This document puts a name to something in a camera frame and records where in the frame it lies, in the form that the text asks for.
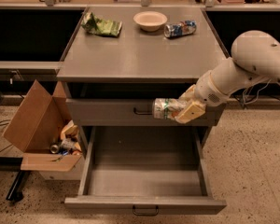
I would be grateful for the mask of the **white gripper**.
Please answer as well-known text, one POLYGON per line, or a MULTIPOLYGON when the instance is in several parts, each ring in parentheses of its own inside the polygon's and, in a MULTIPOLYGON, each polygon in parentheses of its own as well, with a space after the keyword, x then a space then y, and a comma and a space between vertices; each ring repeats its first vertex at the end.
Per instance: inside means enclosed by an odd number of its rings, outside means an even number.
POLYGON ((228 96, 219 91, 211 77, 211 72, 207 71, 202 75, 196 85, 191 85, 179 96, 179 100, 187 101, 187 105, 175 117, 178 123, 186 124, 205 113, 206 106, 219 106, 225 104, 228 96), (199 101, 189 102, 193 98, 199 101))

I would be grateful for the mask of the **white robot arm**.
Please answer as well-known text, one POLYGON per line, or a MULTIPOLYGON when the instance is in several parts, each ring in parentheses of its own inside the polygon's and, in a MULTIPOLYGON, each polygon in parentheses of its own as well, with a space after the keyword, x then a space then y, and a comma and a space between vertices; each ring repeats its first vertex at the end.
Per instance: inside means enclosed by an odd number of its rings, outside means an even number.
POLYGON ((175 113, 175 121, 188 123, 202 116, 208 106, 224 104, 234 92, 265 81, 280 86, 280 43, 262 31, 244 32, 233 41, 231 57, 180 96, 187 104, 175 113))

